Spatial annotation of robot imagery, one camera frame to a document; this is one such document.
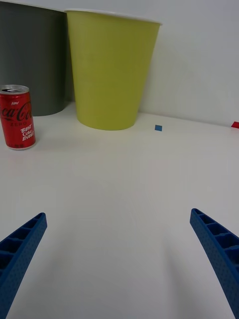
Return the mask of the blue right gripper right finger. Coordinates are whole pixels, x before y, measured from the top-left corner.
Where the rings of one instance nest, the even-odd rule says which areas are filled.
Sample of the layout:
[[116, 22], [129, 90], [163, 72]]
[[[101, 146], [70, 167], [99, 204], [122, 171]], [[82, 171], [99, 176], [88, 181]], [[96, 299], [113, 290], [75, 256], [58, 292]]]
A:
[[239, 318], [239, 238], [200, 210], [193, 208], [194, 229], [224, 291], [235, 318]]

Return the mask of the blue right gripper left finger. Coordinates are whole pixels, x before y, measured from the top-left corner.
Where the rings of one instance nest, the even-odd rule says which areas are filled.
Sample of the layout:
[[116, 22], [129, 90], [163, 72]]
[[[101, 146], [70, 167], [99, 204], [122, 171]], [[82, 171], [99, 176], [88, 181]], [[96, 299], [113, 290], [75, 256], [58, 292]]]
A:
[[41, 212], [0, 242], [0, 318], [7, 317], [46, 229], [46, 214]]

